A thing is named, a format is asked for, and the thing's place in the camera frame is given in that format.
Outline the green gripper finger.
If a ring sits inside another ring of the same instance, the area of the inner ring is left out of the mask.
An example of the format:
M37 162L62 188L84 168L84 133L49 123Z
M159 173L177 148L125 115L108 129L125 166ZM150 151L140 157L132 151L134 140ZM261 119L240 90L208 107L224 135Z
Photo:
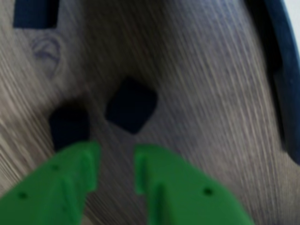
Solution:
M2 225L79 225L86 197L98 186L100 146L72 144L0 199Z
M223 185L166 148L135 146L135 189L149 225L252 225Z

